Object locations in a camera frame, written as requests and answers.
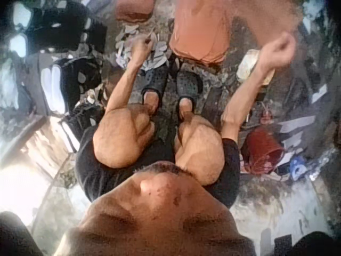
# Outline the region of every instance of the red bucket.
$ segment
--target red bucket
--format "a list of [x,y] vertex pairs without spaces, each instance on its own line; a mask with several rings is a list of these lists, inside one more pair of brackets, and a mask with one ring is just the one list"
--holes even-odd
[[248,134],[241,152],[252,174],[272,172],[284,157],[283,147],[262,127]]

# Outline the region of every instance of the fist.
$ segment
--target fist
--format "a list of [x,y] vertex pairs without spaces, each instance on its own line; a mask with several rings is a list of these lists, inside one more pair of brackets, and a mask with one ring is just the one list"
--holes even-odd
[[267,74],[276,68],[289,65],[295,55],[296,41],[294,37],[283,32],[282,35],[267,43],[259,54],[258,65]]
[[132,62],[138,66],[142,66],[153,48],[153,40],[146,44],[146,39],[147,35],[138,35],[133,39]]

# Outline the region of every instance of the black shorts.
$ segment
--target black shorts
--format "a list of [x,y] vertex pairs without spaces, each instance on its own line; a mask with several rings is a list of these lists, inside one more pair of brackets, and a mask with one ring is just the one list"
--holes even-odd
[[[113,190],[138,169],[157,161],[175,163],[173,145],[156,139],[143,152],[135,164],[128,168],[112,169],[101,164],[94,154],[93,136],[97,126],[90,127],[83,135],[76,160],[76,177],[88,199],[92,202]],[[226,207],[236,200],[239,189],[240,160],[237,144],[223,139],[225,165],[216,183],[205,189]]]

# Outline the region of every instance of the black sandal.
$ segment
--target black sandal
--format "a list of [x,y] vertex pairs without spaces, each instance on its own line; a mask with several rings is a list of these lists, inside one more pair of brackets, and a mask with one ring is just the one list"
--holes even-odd
[[147,71],[145,75],[146,86],[143,88],[142,104],[144,104],[144,94],[148,91],[153,91],[158,94],[159,97],[159,108],[162,106],[162,98],[165,93],[165,88],[168,80],[169,68],[163,65],[159,68]]
[[180,121],[180,101],[184,98],[192,101],[192,112],[196,108],[198,96],[202,94],[203,83],[196,73],[190,71],[180,71],[176,77],[176,89],[179,99],[177,101],[176,112]]

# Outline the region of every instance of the wrist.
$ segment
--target wrist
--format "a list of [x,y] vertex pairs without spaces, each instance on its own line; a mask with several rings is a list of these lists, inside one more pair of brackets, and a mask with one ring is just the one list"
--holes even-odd
[[142,64],[135,61],[135,60],[131,60],[127,66],[127,68],[132,69],[132,70],[136,70],[136,71],[138,71],[141,67],[142,67]]
[[267,69],[260,63],[257,63],[254,71],[252,72],[252,75],[256,78],[257,81],[259,81],[260,86],[262,86],[263,81],[266,79],[267,74],[268,74]]

